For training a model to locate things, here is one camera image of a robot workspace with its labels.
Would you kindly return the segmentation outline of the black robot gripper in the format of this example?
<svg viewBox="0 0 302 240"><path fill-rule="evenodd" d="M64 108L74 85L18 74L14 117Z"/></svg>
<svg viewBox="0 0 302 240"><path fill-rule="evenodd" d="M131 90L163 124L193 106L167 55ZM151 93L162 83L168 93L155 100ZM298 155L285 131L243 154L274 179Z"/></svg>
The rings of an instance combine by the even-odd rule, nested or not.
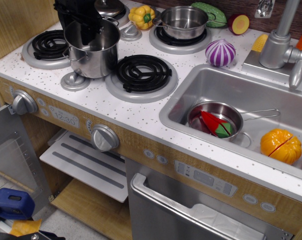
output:
<svg viewBox="0 0 302 240"><path fill-rule="evenodd" d="M97 34L103 33L102 16L94 6L94 0L55 0L53 7L63 30L73 21L80 24L83 45L88 45Z"/></svg>

